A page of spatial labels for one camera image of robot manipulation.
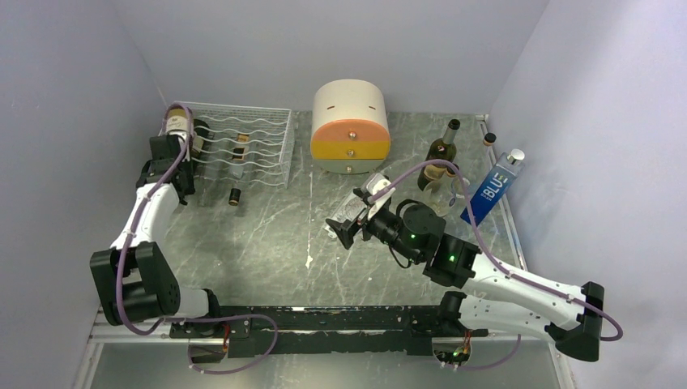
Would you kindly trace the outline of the dark red wine bottle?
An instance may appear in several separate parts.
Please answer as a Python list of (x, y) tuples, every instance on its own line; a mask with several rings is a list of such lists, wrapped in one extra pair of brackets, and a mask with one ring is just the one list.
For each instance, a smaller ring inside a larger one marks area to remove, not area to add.
[(159, 135), (177, 136), (183, 143), (193, 132), (194, 117), (192, 111), (184, 105), (170, 105), (164, 114)]

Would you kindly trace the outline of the clear bottle cream label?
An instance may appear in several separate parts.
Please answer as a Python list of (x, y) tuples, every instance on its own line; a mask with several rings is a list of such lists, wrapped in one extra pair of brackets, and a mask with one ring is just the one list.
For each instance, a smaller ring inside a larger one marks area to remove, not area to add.
[(451, 168), (447, 168), (438, 180), (430, 182), (425, 187), (423, 196), (425, 204), (437, 216), (446, 216), (452, 209), (464, 203), (462, 181)]

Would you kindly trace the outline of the dark green wine bottle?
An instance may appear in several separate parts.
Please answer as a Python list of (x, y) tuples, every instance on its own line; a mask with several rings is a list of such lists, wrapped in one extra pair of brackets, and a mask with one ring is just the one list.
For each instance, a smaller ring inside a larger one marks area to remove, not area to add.
[[(454, 162), (457, 154), (457, 147), (455, 145), (455, 137), (461, 127), (461, 121), (457, 118), (449, 120), (444, 134), (441, 138), (435, 139), (425, 157), (426, 160), (446, 160)], [(417, 185), (420, 190), (425, 190), (430, 183), (440, 180), (447, 171), (445, 165), (426, 165), (420, 170), (417, 179)]]

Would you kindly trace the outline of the clear glass bottle black cap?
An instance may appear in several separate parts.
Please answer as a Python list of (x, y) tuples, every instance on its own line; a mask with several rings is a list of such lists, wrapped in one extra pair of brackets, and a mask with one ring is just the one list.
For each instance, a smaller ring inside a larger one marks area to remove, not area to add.
[(475, 169), (475, 180), (472, 183), (467, 183), (467, 179), (463, 179), (463, 184), (466, 185), (467, 189), (463, 190), (463, 187), (457, 181), (454, 181), (453, 191), (454, 194), (459, 199), (464, 199), (466, 195), (473, 195), (478, 186), (477, 178), (483, 173), (484, 167), (486, 166), (486, 160), (489, 156), (489, 151), (491, 146), (496, 142), (497, 136), (492, 132), (487, 132), (482, 139), (483, 147), (480, 149), (480, 156), (474, 159), (474, 164), (479, 166)]

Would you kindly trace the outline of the blue clear square bottle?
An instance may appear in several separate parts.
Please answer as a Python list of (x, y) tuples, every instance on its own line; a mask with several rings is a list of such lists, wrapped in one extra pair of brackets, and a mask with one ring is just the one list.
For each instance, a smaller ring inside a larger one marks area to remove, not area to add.
[(523, 167), (525, 153), (517, 148), (503, 152), (474, 191), (469, 205), (476, 225), (494, 209), (515, 182)]

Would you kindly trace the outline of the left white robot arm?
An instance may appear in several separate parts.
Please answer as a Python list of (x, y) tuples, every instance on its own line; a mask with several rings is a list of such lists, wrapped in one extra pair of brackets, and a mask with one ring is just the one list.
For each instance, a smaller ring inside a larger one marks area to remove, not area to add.
[(112, 326), (190, 319), (202, 336), (215, 336), (224, 326), (217, 296), (180, 286), (164, 256), (171, 215), (195, 192), (188, 140), (158, 135), (149, 144), (151, 159), (136, 182), (136, 202), (124, 229), (108, 249), (90, 258), (101, 308)]

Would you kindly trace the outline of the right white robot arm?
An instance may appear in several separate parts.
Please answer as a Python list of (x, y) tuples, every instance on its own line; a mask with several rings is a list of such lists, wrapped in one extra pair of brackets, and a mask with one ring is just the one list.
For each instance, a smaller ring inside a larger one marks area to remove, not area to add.
[(531, 336), (579, 361), (600, 358), (604, 287), (547, 280), (501, 260), (492, 262), (478, 246), (446, 233), (446, 221), (423, 203), (405, 200), (396, 212), (382, 207), (372, 217), (357, 216), (326, 224), (345, 249), (355, 236), (378, 239), (393, 256), (424, 265), (432, 282), (455, 287), (437, 314), (439, 329), (448, 336), (463, 329), (489, 329)]

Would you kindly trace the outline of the dark green lower-rack bottle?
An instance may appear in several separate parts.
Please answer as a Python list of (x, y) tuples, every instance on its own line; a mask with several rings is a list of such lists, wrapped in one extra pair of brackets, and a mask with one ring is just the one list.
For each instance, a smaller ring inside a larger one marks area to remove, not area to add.
[(190, 150), (190, 159), (193, 162), (205, 158), (210, 151), (213, 135), (209, 125), (201, 120), (194, 119), (194, 140)]

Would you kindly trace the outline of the clear bottle black-gold label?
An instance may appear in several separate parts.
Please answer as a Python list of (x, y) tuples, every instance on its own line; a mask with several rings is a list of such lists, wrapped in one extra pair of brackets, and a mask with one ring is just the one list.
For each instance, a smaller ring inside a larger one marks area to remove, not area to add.
[(250, 136), (248, 134), (238, 134), (234, 149), (231, 153), (231, 162), (228, 168), (228, 175), (232, 182), (229, 193), (228, 204), (237, 207), (241, 201), (243, 190), (249, 184), (250, 175)]

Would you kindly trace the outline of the ruler set plastic package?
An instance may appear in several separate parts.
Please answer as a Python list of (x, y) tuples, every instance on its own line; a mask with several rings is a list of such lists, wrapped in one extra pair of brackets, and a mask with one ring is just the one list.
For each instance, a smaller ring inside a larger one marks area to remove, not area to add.
[(327, 217), (343, 223), (346, 220), (355, 220), (358, 215), (367, 208), (361, 197), (349, 192), (344, 199), (339, 203), (335, 210)]

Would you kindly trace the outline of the cream drawer cabinet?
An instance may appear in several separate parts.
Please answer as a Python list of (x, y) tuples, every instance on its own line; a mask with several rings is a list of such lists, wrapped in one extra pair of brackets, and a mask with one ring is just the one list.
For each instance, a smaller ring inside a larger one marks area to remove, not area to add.
[(391, 136), (382, 91), (360, 79), (338, 79), (314, 95), (310, 151), (321, 169), (368, 173), (388, 157)]

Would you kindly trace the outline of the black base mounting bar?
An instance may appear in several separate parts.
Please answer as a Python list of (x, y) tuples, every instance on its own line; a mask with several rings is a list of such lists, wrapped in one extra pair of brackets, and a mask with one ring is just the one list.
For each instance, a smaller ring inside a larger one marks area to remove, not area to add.
[(219, 323), (174, 323), (169, 335), (209, 347), (215, 355), (206, 359), (215, 362), (262, 353), (430, 356), (434, 341), (488, 334), (466, 329), (440, 306), (223, 306), (218, 315)]

